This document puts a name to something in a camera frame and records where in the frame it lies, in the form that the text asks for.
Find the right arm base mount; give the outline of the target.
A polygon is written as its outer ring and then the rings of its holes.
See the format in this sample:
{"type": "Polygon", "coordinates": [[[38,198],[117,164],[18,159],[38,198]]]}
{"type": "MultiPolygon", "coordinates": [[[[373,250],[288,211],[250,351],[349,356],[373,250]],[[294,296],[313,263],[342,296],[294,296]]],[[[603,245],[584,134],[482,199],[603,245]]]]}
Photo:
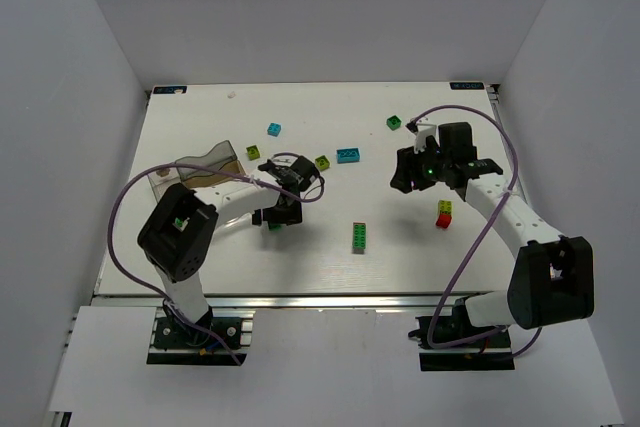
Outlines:
{"type": "Polygon", "coordinates": [[[410,340],[418,344],[422,372],[490,372],[515,369],[511,338],[507,331],[472,343],[434,349],[427,342],[431,320],[431,316],[417,317],[417,327],[407,334],[410,340]]]}

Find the dark green square lego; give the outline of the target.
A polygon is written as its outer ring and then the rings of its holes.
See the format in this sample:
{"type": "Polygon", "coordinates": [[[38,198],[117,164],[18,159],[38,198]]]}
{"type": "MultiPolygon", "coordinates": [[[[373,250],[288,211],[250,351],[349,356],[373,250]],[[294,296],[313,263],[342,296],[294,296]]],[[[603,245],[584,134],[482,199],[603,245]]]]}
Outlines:
{"type": "Polygon", "coordinates": [[[402,121],[398,116],[393,115],[386,119],[386,125],[391,130],[397,130],[402,126],[402,121]]]}

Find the yellow lego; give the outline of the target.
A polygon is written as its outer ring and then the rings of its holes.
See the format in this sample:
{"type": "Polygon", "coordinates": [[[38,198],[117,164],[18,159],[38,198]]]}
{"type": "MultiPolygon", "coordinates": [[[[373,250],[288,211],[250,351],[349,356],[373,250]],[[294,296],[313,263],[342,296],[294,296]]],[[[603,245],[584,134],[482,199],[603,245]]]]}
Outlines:
{"type": "Polygon", "coordinates": [[[438,212],[440,215],[452,215],[452,202],[448,200],[438,201],[438,212]]]}

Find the lime lego brick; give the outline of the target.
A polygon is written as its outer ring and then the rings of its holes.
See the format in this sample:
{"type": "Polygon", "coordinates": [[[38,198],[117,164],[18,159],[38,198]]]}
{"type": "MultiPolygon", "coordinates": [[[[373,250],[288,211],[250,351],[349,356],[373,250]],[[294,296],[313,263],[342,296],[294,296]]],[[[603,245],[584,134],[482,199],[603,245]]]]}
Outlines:
{"type": "Polygon", "coordinates": [[[319,171],[324,171],[330,167],[330,161],[326,156],[322,155],[315,159],[315,165],[319,171]]]}
{"type": "Polygon", "coordinates": [[[250,161],[257,160],[257,159],[259,159],[261,157],[261,153],[259,151],[259,148],[256,145],[248,146],[246,148],[246,154],[247,154],[247,158],[250,161]]]}

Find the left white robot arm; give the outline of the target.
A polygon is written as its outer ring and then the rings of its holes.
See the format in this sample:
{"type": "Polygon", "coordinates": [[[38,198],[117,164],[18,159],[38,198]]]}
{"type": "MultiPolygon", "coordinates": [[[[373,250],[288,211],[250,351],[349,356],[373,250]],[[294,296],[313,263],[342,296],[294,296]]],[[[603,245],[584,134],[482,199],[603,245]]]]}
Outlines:
{"type": "Polygon", "coordinates": [[[205,325],[210,307],[199,269],[217,228],[246,214],[259,224],[299,224],[302,194],[320,179],[314,162],[299,156],[289,164],[268,160],[248,176],[233,173],[214,186],[169,186],[137,242],[156,268],[174,311],[190,323],[205,325]]]}

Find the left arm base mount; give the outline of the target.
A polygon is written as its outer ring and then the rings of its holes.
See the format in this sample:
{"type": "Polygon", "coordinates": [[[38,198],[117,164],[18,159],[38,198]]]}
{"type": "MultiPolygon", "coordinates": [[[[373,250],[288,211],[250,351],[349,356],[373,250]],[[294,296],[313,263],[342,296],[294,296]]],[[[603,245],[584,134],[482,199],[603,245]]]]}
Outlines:
{"type": "MultiPolygon", "coordinates": [[[[213,313],[209,329],[222,338],[242,365],[251,344],[253,313],[217,310],[213,313]]],[[[160,308],[155,312],[146,363],[161,366],[239,365],[217,338],[191,331],[160,308]]]]}

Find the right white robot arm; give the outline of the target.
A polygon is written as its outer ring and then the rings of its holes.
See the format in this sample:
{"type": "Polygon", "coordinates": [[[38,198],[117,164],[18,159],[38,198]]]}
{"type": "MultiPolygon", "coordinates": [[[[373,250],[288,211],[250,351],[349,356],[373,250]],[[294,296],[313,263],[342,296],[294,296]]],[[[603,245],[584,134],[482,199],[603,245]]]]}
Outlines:
{"type": "Polygon", "coordinates": [[[450,315],[432,317],[430,348],[479,341],[511,325],[529,330],[590,317],[595,309],[593,249],[546,223],[515,195],[502,168],[481,159],[467,122],[411,122],[411,147],[397,152],[392,188],[408,194],[442,182],[487,221],[514,257],[507,289],[457,300],[450,315]]]}

